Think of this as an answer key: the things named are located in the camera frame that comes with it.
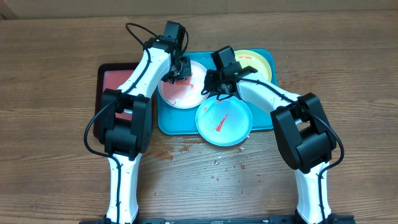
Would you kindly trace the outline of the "white plate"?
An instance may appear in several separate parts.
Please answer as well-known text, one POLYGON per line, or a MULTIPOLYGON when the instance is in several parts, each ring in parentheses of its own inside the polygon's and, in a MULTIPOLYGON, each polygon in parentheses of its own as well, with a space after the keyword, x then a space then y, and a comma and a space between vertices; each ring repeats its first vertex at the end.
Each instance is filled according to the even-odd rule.
POLYGON ((159 93, 162 99, 170 106, 178 109, 190 109, 204 102, 209 93, 202 95, 207 69, 200 63, 191 60, 191 85, 176 85, 160 81, 159 93))

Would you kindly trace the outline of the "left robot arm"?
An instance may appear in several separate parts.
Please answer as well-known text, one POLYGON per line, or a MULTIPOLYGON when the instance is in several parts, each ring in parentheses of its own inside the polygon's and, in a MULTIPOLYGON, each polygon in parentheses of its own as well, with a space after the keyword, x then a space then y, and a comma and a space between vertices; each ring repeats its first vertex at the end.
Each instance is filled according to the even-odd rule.
POLYGON ((139 163, 152 136, 152 95, 160 82, 174 84, 191 75, 184 55, 188 31, 168 21, 162 35, 143 42, 141 61, 117 89, 105 89, 101 108, 91 120, 108 158, 111 182, 109 208, 103 223, 137 223, 139 163))

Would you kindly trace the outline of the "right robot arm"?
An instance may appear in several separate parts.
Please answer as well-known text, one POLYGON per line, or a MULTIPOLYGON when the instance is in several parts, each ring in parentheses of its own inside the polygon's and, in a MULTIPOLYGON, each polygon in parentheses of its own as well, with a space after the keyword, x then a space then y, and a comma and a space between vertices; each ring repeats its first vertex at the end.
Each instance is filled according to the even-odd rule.
POLYGON ((331 153, 341 145, 319 98, 298 95, 264 79, 252 66, 242 67, 230 46, 213 53, 215 69, 205 76, 203 93, 216 93, 220 101, 231 96, 249 102, 270 115, 280 155, 294 170, 298 204, 304 223, 330 223, 327 172, 336 166, 331 153))

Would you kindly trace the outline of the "light blue plate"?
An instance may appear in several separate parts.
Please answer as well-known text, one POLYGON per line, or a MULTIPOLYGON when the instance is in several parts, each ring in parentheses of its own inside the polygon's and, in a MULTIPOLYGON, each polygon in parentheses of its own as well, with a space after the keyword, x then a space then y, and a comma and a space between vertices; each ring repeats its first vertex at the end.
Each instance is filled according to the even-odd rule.
POLYGON ((252 130, 252 113, 238 98, 206 99, 197 109, 195 124, 201 137, 216 146, 233 146, 244 141, 252 130))

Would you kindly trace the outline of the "green scrubbing sponge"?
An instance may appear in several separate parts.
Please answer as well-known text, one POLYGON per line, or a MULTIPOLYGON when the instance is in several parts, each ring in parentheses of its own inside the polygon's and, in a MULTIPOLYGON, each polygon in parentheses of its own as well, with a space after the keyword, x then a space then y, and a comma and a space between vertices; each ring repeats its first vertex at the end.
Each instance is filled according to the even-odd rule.
POLYGON ((185 85, 185 86, 189 86, 189 85, 191 85, 191 78, 190 78, 190 77, 187 77, 187 78, 184 79, 184 80, 177 80, 177 81, 175 82, 175 84, 176 84, 176 85, 185 85))

